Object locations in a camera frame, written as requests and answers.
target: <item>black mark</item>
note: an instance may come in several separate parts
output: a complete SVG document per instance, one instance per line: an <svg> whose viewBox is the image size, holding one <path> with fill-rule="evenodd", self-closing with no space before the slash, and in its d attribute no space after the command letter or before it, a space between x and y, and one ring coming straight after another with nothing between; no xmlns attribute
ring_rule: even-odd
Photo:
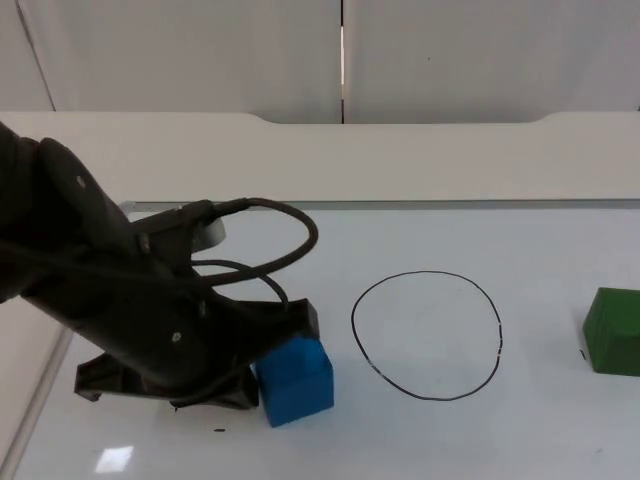
<svg viewBox="0 0 640 480"><path fill-rule="evenodd" d="M496 355L496 363L493 366L493 370L491 370L491 373L489 374L487 379L484 382L482 382L478 387L474 388L473 390L471 390L471 391L469 391L467 393L463 393L461 395L456 395L456 396L453 396L453 397L429 397L429 396L418 395L417 393L413 393L413 392L407 390L406 388L401 387L396 382L394 382L389 377L387 377L384 373L382 373L380 371L380 369L374 365L374 363L369 358L369 355L367 354L367 351L364 349L364 345L362 345L362 342L360 341L360 338L358 337L358 331L356 329L356 310L358 309L358 305L360 304L362 299L364 297L366 297L367 294L369 292L371 292L374 288L378 287L379 285L382 285L383 283L385 283L385 282L387 282L389 280L393 280L394 278L403 277L405 275L416 275L416 274L419 274L419 273L430 273L430 274L435 274L435 275L448 275L450 277L459 278L461 280L464 280L465 282L470 283L475 288L480 290L480 292L486 297L486 299L489 300L489 304L491 305L491 308L493 309L493 313L496 316L496 320L498 322L498 339L499 339L498 353ZM383 380L385 380L388 384L390 384L394 388L400 390L402 393L404 393L406 395L409 395L410 397L417 398L418 400L431 400L431 401L435 401L435 402L452 402L454 400L460 400L461 398L470 397L474 393L477 393L480 390L482 390L484 387L486 387L489 384L489 382L493 379L493 377L496 374L496 372L498 371L498 367L500 366L500 357L502 355L502 346L504 344L504 342L502 340L502 320L500 320L500 314L498 314L498 309L496 308L495 304L493 303L493 300L487 294L487 292L485 292L480 287L480 285L478 285L473 280L468 279L467 277L463 277L462 275L458 275L457 273L443 272L443 271L439 271L439 270L417 270L417 271L414 271L414 272L398 273L398 274L391 275L389 277L383 278L379 282L374 283L373 285L371 285L369 288L367 288L364 291L364 293L362 295L360 295L360 297L358 297L358 300L356 300L356 303L353 305L353 310L351 310L351 330L353 332L353 338L355 338L356 343L358 344L358 348L360 348L360 351L362 352L362 355L364 356L365 360L369 363L369 366L373 369L373 371L376 372L378 375L380 375L383 378Z"/></svg>

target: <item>screw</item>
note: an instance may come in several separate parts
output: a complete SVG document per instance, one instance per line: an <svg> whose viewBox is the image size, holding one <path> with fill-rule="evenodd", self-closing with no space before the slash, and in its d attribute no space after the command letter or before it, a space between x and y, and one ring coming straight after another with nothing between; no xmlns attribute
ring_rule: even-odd
<svg viewBox="0 0 640 480"><path fill-rule="evenodd" d="M144 253L149 253L151 251L151 244L149 242L149 235L147 235L146 233L142 233L138 237L138 240L140 242L140 248L142 249L142 251Z"/></svg>

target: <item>white wall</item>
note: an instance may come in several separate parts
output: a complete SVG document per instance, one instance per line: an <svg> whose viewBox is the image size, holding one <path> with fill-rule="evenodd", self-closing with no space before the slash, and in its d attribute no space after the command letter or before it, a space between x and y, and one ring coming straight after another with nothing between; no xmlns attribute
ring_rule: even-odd
<svg viewBox="0 0 640 480"><path fill-rule="evenodd" d="M345 0L347 122L640 105L637 0Z"/></svg>
<svg viewBox="0 0 640 480"><path fill-rule="evenodd" d="M58 110L341 119L339 0L20 0Z"/></svg>
<svg viewBox="0 0 640 480"><path fill-rule="evenodd" d="M0 0L0 110L51 110L14 0Z"/></svg>

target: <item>white tabletop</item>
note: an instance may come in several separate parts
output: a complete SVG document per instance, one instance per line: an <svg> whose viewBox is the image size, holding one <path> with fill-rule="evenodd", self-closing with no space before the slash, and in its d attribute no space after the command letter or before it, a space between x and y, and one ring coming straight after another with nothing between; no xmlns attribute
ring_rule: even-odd
<svg viewBox="0 0 640 480"><path fill-rule="evenodd" d="M99 349L75 337L17 470L17 480L634 478L640 379L598 375L580 327L600 286L640 288L640 210L312 210L317 248L273 277L318 311L335 372L335 407L272 429L250 412L73 393ZM229 218L203 253L250 265L285 253L304 228L270 212ZM385 383L354 341L350 313L370 285L446 270L477 282L500 313L493 380L450 403ZM221 289L273 300L259 282ZM356 312L371 360L422 395L481 384L498 348L490 305L464 281L417 274L381 285Z"/></svg>
<svg viewBox="0 0 640 480"><path fill-rule="evenodd" d="M640 198L639 119L574 113L519 125L291 126L236 114L0 114L22 135L69 146L117 202ZM0 379L15 392L0 399L4 454L60 329L18 301L0 308L4 340L15 347L0 351L2 364L15 366Z"/></svg>

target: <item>drawn circle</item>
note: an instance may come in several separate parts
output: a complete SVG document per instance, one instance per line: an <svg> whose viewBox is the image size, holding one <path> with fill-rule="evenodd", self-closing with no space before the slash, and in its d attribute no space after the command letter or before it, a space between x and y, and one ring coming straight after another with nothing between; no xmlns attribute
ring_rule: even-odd
<svg viewBox="0 0 640 480"><path fill-rule="evenodd" d="M452 396L444 396L444 397L438 397L438 396L431 396L431 395L419 395L417 393L414 393L412 391L410 391L408 388L401 386L397 381L392 380L389 376L387 376L386 374L384 374L380 368L378 368L373 361L371 360L371 356L367 353L367 350L364 347L363 342L360 339L360 336L358 335L358 330L356 328L356 311L358 310L358 306L360 306L361 302L363 301L363 299L370 294L374 289L376 289L377 287L379 287L380 285L389 282L391 280L394 279L398 279L400 277L405 277L408 275L418 275L418 274L432 274L432 275L444 275L447 276L448 278L454 278L454 279L458 279L458 280L462 280L464 282L466 282L467 284L471 285L473 288L475 288L477 291L479 291L484 298L489 302L489 305L491 306L491 310L493 315L495 316L496 322L497 322L497 335L498 335L498 349L497 349L497 353L496 353L496 360L495 363L493 365L493 368L491 369L489 375L486 377L486 379L481 382L477 387L469 390L468 392L459 394L459 395L452 395ZM493 302L493 300L491 299L491 297L487 294L487 292L484 291L484 289L482 289L482 287L480 287L480 285L478 285L476 282L474 282L473 280L464 277L462 275L459 275L457 273L451 273L451 272L446 272L446 271L440 271L440 270L416 270L416 271L411 271L411 272L403 272L403 273L398 273L395 275L391 275L389 277L383 278L382 280L380 280L379 282L374 283L373 285L371 285L369 288L367 288L361 295L360 297L358 297L358 299L356 300L355 304L353 305L353 309L351 310L351 329L353 332L353 337L356 341L356 344L358 345L358 348L360 349L360 352L362 352L362 355L364 356L365 360L369 363L369 366L373 369L373 371L375 371L380 377L382 377L383 380L385 380L387 383L389 383L391 386L393 386L394 388L396 388L397 390L401 391L402 393L404 393L405 395L409 395L413 398L417 398L418 400L430 400L430 401L436 401L436 402L451 402L454 400L460 400L461 398L465 398L465 397L469 397L477 392L479 392L480 390L482 390L484 387L486 387L489 382L491 382L491 380L493 379L493 377L495 376L496 372L498 371L498 367L500 366L500 357L502 355L502 347L503 347L503 339L502 339L502 320L500 319L500 314L498 313L498 309L495 306L495 303Z"/></svg>

